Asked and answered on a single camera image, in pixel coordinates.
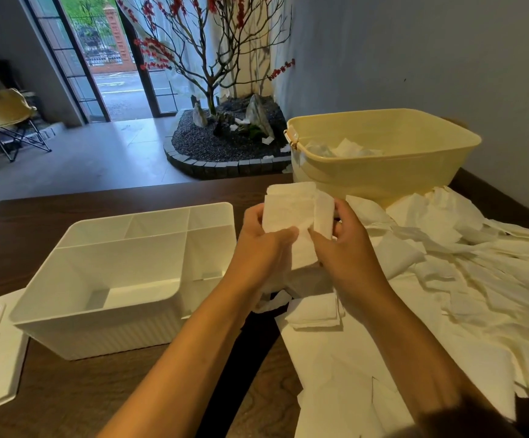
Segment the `white wall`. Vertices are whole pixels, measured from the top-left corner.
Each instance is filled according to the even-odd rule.
[[[290,0],[287,119],[410,107],[484,141],[465,168],[529,207],[529,0]]]
[[[8,59],[23,86],[39,96],[49,121],[82,124],[22,0],[0,0],[0,58]]]

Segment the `white plastic box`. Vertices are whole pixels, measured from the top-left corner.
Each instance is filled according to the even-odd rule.
[[[230,203],[79,221],[10,319],[66,360],[169,343],[235,246]]]
[[[414,109],[379,109],[291,118],[285,131],[293,147],[293,180],[319,190],[354,195],[388,206],[412,193],[446,186],[481,137],[443,118]],[[347,138],[383,156],[326,158],[306,146],[337,147]]]

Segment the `yellow container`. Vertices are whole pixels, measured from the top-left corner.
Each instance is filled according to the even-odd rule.
[[[368,198],[388,206],[400,197],[446,186],[481,137],[440,117],[414,109],[378,109],[291,118],[295,182],[314,181],[334,197]],[[310,142],[337,147],[347,138],[382,156],[326,158]]]

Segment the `pile of tissue paper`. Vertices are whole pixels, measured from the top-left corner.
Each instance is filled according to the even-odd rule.
[[[265,199],[265,230],[296,225],[303,237],[291,252],[293,268],[275,283],[301,297],[276,318],[304,389],[296,436],[379,437],[412,426],[370,334],[340,309],[315,262],[304,229],[317,224],[329,237],[327,197],[314,183],[275,185],[268,194],[277,197]],[[363,198],[346,200],[395,292],[514,420],[515,392],[529,397],[529,229],[484,218],[447,187],[386,210]],[[283,298],[286,304],[289,295]]]
[[[379,149],[364,149],[357,143],[344,138],[337,147],[329,147],[326,144],[310,141],[305,148],[312,154],[325,156],[327,158],[356,158],[361,156],[381,156],[384,152]]]

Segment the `wooden table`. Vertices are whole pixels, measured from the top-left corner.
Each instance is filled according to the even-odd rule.
[[[290,175],[267,175],[1,201],[0,295],[26,286],[65,230],[76,221],[229,201],[234,205],[238,232],[244,210],[263,201],[269,184],[289,182]],[[492,214],[488,216],[521,224],[525,221],[529,226],[529,211],[506,198],[494,201],[494,192],[485,193],[483,186],[465,172],[460,172],[452,186],[477,206],[490,208]],[[15,400],[0,407],[0,437],[93,436],[165,347],[64,361],[31,340],[19,393]],[[292,437],[300,390],[272,314],[251,314],[198,436]],[[519,421],[523,419],[521,430],[529,432],[529,402],[519,401],[517,406]]]

